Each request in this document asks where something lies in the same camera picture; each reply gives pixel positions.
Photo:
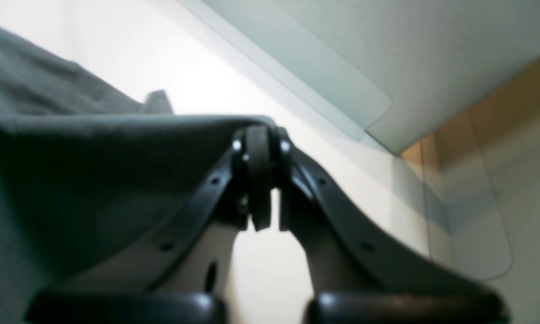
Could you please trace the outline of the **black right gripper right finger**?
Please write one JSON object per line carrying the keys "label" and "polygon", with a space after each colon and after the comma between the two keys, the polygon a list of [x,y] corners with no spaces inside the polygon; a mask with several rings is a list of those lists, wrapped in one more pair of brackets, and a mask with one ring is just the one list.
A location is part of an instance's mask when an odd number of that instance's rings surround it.
{"label": "black right gripper right finger", "polygon": [[305,324],[508,324],[491,289],[430,262],[370,220],[277,129],[280,229],[302,246],[314,298]]}

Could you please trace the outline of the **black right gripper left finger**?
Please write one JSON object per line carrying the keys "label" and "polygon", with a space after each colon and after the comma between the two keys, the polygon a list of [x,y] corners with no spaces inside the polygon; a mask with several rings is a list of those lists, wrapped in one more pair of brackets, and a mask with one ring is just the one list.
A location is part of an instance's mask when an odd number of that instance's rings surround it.
{"label": "black right gripper left finger", "polygon": [[138,242],[42,290],[32,324],[224,324],[221,293],[249,220],[271,223],[272,128],[249,126],[182,207]]}

